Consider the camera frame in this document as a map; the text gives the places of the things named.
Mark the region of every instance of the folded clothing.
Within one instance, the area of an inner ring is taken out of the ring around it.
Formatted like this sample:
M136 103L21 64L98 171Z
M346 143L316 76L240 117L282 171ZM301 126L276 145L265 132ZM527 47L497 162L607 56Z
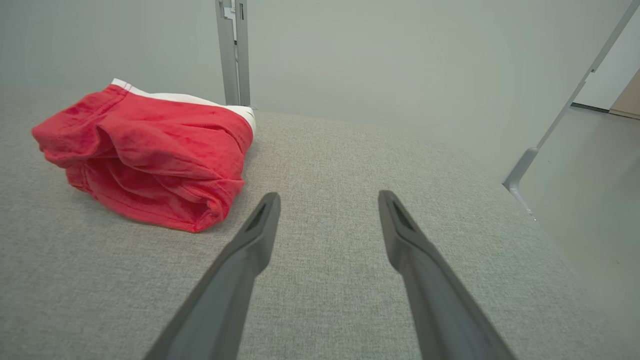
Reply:
M195 233L227 217L254 130L246 106L148 94L114 79L32 134L72 186L107 208Z

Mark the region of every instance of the gray couch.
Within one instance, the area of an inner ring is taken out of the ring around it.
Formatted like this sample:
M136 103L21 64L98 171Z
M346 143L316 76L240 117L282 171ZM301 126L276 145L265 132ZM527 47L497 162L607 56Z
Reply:
M246 186L190 234L103 208L46 162L30 129L82 94L4 93L0 358L139 359L254 205L279 192L271 264L239 359L417 359L378 190L393 190L519 359L628 359L572 267L466 154L408 133L258 112Z

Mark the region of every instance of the gray metal bracket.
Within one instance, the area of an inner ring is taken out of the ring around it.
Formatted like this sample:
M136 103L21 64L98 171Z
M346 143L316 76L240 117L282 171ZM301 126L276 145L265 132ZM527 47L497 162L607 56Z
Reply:
M249 95L248 9L246 1L236 0L237 45L234 40L234 22L225 16L225 8L231 8L231 0L218 0L216 6L222 80L225 86L225 101L227 105L251 106Z

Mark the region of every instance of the floor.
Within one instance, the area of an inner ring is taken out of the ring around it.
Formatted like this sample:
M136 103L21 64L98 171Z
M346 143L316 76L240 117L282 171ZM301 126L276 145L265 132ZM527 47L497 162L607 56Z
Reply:
M640 354L640 120L570 108L520 189Z

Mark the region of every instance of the baseboard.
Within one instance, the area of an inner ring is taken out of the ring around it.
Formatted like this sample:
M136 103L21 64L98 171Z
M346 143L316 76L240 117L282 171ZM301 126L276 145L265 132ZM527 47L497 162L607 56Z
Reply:
M587 109L587 110L593 110L593 111L597 111L599 113L608 113L609 112L609 110L596 108L595 106L582 105L582 104L578 104L577 102L572 102L571 106L573 106L574 108L582 108L582 109Z

